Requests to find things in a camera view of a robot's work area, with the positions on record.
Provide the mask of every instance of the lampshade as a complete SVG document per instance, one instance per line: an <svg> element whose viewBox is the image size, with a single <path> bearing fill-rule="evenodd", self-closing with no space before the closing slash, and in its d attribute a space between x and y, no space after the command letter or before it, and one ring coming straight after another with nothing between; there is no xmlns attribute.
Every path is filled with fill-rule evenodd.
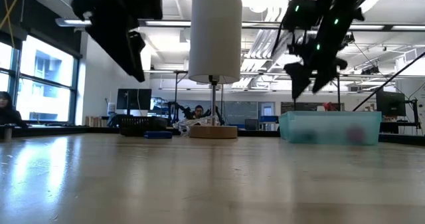
<svg viewBox="0 0 425 224"><path fill-rule="evenodd" d="M240 79L241 0L193 0L189 79L219 84Z"/></svg>

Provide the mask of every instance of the computer monitor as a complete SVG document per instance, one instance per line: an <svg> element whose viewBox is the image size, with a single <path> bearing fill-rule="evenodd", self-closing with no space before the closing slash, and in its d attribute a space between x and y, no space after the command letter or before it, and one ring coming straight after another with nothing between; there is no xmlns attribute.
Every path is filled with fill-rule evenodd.
<svg viewBox="0 0 425 224"><path fill-rule="evenodd" d="M396 92L377 92L377 110L385 116L406 116L404 94Z"/></svg>
<svg viewBox="0 0 425 224"><path fill-rule="evenodd" d="M127 110L149 110L151 108L152 89L120 88L118 89L117 109Z"/></svg>

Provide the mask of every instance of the table surface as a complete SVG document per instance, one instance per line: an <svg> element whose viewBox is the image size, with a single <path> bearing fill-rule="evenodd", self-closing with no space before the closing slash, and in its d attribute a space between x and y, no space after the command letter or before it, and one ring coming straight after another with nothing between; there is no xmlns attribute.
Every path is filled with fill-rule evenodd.
<svg viewBox="0 0 425 224"><path fill-rule="evenodd" d="M425 149L84 134L0 144L0 223L424 223Z"/></svg>

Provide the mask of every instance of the window frame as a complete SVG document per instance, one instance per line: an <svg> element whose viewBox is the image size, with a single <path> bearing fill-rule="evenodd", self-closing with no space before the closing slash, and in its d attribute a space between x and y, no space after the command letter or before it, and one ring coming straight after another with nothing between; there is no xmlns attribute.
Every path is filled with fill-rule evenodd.
<svg viewBox="0 0 425 224"><path fill-rule="evenodd" d="M68 120L67 121L37 121L37 120L24 120L28 124L74 124L75 123L75 110L76 110L76 96L77 96L77 84L78 84L78 70L80 66L80 57L77 57L75 55L72 55L60 47L54 46L48 42L46 42L43 39L40 39L37 36L31 35L33 38L38 39L41 42L44 42L70 56L74 59L73 65L72 65L72 82L70 86L31 76L28 74L21 73L21 59L22 59L22 47L21 49L12 49L12 58L11 58L11 66L10 70L5 68L0 68L0 72L8 74L9 75L9 86L8 86L8 93L12 97L13 106L17 105L17 97L18 97L18 89L19 89L19 80L20 78L25 80L32 80L34 82L38 82L41 84L50 85L57 88L65 88L70 91L70 98L69 98L69 110L68 110Z"/></svg>

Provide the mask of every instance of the clear plastic bin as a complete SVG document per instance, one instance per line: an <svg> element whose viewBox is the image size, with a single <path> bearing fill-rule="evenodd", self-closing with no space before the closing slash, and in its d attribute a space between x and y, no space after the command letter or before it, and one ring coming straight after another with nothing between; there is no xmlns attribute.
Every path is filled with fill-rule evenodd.
<svg viewBox="0 0 425 224"><path fill-rule="evenodd" d="M291 143L376 145L381 120L381 112L290 111L279 125Z"/></svg>

